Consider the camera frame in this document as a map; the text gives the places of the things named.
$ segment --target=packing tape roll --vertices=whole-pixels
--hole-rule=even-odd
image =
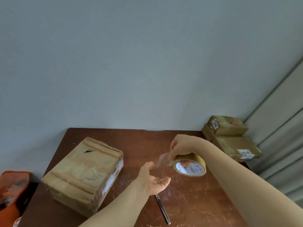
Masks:
[[[182,166],[180,161],[190,161],[190,166]],[[190,153],[187,155],[177,155],[173,162],[174,169],[183,175],[190,177],[200,177],[206,173],[206,164],[200,156]]]

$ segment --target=barcode label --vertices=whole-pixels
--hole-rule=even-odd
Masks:
[[[255,155],[250,152],[248,149],[237,149],[240,154],[243,156],[241,159],[252,159]]]
[[[214,119],[214,120],[212,120],[212,121],[211,121],[211,123],[212,123],[212,125],[213,125],[214,129],[217,129],[217,128],[219,127],[219,125],[217,124],[217,122],[216,122],[216,120],[215,120],[215,119]]]

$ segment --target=forearm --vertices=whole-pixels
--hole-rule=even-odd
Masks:
[[[196,151],[249,226],[302,226],[303,210],[269,183],[206,140]]]
[[[148,197],[146,189],[134,180],[114,201],[80,227],[133,227]]]

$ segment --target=clear packing tape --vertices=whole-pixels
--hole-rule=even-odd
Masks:
[[[184,161],[189,161],[190,165],[183,166],[181,162]],[[199,177],[205,175],[206,173],[206,164],[204,160],[194,153],[177,155],[175,160],[171,159],[169,153],[165,153],[160,155],[160,157],[153,162],[155,164],[155,168],[173,166],[178,173],[190,177]]]

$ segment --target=hand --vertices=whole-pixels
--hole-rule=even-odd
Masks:
[[[190,153],[200,155],[197,151],[202,143],[203,139],[196,136],[176,135],[170,146],[170,156],[172,160],[174,160],[177,155],[186,155]],[[190,161],[181,161],[180,163],[183,166],[190,166],[191,164]]]
[[[149,175],[149,170],[154,167],[153,162],[147,162],[145,163],[140,171],[139,175],[136,178],[138,183],[144,187],[144,189],[147,190],[147,193],[149,195],[155,195],[157,193],[160,193],[163,191],[170,183],[171,178],[165,177],[165,178],[156,178],[152,175]]]

